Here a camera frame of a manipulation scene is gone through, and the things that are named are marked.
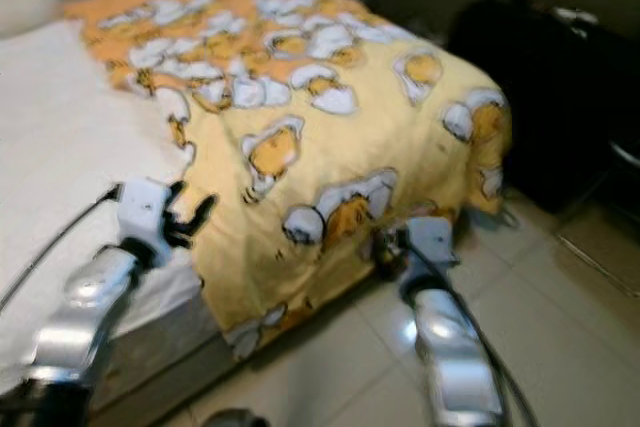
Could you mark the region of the grey quilted mattress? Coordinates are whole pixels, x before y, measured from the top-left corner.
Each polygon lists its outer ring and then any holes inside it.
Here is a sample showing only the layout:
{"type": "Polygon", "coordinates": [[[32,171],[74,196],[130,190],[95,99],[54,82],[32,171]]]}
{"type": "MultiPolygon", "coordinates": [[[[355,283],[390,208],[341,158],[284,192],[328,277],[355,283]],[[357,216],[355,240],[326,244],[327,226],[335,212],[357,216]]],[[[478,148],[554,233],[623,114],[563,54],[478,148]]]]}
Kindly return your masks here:
{"type": "Polygon", "coordinates": [[[234,366],[204,300],[187,300],[115,337],[93,391],[90,427],[146,427],[218,381],[234,366]]]}

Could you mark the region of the grey robot foot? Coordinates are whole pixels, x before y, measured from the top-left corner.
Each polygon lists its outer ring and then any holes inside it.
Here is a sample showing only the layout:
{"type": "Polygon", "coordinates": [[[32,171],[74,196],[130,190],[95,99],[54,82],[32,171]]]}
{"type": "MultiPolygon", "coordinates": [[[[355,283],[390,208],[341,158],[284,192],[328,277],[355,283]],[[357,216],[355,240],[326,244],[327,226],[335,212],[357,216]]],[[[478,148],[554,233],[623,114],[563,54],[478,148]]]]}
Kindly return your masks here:
{"type": "Polygon", "coordinates": [[[229,408],[218,410],[207,417],[200,427],[271,427],[268,419],[251,409],[229,408]]]}

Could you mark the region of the cream bolster pillow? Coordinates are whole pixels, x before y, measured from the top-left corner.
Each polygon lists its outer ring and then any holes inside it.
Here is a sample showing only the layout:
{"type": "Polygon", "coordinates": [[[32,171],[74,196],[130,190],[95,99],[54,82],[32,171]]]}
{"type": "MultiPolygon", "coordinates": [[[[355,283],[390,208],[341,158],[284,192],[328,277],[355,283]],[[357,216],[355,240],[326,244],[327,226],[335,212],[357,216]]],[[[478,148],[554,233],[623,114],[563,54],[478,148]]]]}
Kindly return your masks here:
{"type": "Polygon", "coordinates": [[[18,37],[61,16],[61,0],[0,0],[0,38],[18,37]]]}

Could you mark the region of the white quilted mattress pad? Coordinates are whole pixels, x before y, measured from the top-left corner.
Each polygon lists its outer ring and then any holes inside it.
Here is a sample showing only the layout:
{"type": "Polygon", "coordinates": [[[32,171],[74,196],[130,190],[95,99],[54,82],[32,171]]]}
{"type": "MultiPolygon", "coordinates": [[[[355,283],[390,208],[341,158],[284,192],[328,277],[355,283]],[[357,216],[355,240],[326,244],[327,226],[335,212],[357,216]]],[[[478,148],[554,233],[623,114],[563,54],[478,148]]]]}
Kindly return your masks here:
{"type": "Polygon", "coordinates": [[[116,239],[102,194],[186,162],[164,108],[110,87],[79,26],[55,21],[0,43],[0,390],[10,392],[65,281],[116,239]]]}

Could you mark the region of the orange cartoon print blanket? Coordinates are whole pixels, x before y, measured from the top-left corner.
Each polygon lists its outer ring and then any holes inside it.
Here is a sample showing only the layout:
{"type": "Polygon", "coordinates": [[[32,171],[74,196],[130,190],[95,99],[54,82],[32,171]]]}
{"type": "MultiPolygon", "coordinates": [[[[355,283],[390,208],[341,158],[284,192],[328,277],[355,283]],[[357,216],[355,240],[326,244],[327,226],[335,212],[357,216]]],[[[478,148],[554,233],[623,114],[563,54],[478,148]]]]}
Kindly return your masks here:
{"type": "Polygon", "coordinates": [[[485,72],[357,0],[83,0],[111,87],[163,112],[189,258],[243,360],[360,284],[380,231],[503,206],[509,107],[485,72]]]}

